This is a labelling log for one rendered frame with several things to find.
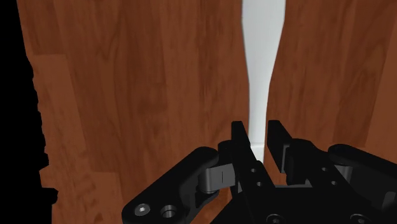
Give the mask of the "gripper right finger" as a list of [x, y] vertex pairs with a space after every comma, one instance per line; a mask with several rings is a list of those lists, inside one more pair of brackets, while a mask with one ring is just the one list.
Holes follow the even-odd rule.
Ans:
[[286, 175], [285, 219], [397, 219], [397, 164], [348, 144], [327, 151], [268, 121], [267, 146]]

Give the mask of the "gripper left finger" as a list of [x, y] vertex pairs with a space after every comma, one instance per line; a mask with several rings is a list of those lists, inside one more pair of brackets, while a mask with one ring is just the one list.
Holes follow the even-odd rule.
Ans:
[[123, 224], [191, 224], [222, 188], [232, 200], [210, 224], [265, 224], [264, 197], [275, 188], [253, 155], [241, 121], [218, 149], [199, 147], [125, 205]]

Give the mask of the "white slender utensil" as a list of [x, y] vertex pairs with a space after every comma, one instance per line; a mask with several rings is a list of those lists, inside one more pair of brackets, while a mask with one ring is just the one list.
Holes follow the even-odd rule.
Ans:
[[249, 83], [248, 138], [264, 160], [268, 94], [281, 39], [286, 0], [242, 0], [242, 34]]

